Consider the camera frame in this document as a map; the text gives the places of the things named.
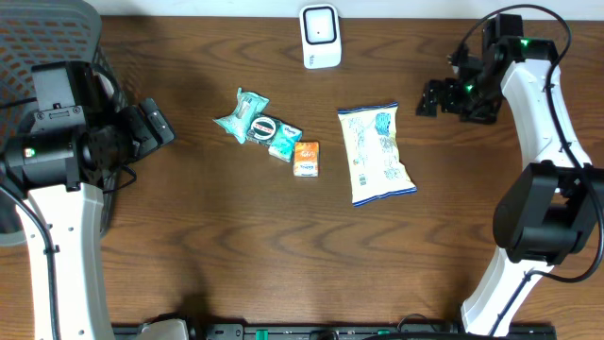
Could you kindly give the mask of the orange small snack packet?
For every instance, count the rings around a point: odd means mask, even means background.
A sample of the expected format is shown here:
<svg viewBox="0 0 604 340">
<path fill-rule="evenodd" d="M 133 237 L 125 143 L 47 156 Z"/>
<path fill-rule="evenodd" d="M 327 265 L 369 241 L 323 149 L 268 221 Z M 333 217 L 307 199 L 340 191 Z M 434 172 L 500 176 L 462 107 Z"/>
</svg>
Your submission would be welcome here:
<svg viewBox="0 0 604 340">
<path fill-rule="evenodd" d="M 294 145 L 294 175 L 315 178 L 319 175 L 319 143 L 296 142 Z"/>
</svg>

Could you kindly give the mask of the teal snack packet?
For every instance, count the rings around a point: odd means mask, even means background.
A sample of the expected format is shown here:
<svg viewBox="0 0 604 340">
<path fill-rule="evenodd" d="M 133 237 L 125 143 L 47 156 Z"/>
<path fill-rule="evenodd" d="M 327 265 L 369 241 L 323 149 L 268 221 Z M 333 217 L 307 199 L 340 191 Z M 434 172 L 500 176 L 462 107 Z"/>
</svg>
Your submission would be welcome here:
<svg viewBox="0 0 604 340">
<path fill-rule="evenodd" d="M 269 103 L 268 98 L 239 88 L 234 111 L 230 115 L 214 119 L 214 122 L 226 133 L 233 135 L 239 144 L 244 144 L 254 117 L 262 113 Z"/>
</svg>

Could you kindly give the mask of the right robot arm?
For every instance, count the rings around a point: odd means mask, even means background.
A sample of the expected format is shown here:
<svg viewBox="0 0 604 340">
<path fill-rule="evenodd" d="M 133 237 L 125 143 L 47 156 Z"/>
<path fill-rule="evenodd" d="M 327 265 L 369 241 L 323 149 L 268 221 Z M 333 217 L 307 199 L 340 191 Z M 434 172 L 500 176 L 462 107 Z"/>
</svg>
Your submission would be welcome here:
<svg viewBox="0 0 604 340">
<path fill-rule="evenodd" d="M 494 257 L 461 305 L 463 329 L 474 336 L 506 336 L 537 282 L 553 279 L 557 265 L 603 231 L 603 172 L 583 150 L 562 96 L 565 51 L 526 36 L 520 12 L 512 5 L 479 19 L 480 55 L 461 42 L 448 58 L 453 76 L 429 81 L 416 110 L 484 125 L 503 105 L 512 112 L 523 169 L 495 208 Z"/>
</svg>

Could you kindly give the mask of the small teal tissue pack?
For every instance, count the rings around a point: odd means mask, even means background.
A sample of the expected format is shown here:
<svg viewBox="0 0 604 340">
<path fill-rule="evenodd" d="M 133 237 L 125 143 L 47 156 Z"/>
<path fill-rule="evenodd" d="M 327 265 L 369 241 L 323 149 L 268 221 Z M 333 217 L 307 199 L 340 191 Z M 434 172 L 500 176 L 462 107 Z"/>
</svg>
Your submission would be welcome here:
<svg viewBox="0 0 604 340">
<path fill-rule="evenodd" d="M 301 129 L 282 124 L 268 148 L 268 153 L 282 161 L 290 162 L 294 153 L 294 145 L 301 139 L 302 134 Z"/>
</svg>

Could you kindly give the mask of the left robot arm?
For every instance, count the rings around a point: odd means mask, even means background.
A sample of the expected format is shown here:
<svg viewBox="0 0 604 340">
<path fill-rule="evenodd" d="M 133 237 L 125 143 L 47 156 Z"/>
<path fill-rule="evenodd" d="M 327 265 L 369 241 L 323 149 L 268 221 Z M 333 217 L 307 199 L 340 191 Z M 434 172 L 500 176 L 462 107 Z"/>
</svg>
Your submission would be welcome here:
<svg viewBox="0 0 604 340">
<path fill-rule="evenodd" d="M 116 110 L 120 91 L 98 64 L 32 69 L 37 109 L 8 139 L 1 191 L 15 205 L 28 249 L 38 339 L 112 339 L 101 258 L 106 175 L 171 143 L 176 133 L 151 98 Z"/>
</svg>

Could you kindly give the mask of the large white snack bag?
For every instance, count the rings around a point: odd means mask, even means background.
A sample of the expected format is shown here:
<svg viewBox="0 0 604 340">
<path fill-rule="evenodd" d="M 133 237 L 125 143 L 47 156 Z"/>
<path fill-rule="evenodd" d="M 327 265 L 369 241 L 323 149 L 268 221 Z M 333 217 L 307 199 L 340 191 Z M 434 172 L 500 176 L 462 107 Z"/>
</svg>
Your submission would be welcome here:
<svg viewBox="0 0 604 340">
<path fill-rule="evenodd" d="M 398 104 L 392 102 L 338 110 L 355 207 L 417 192 L 400 161 L 396 141 L 397 108 Z"/>
</svg>

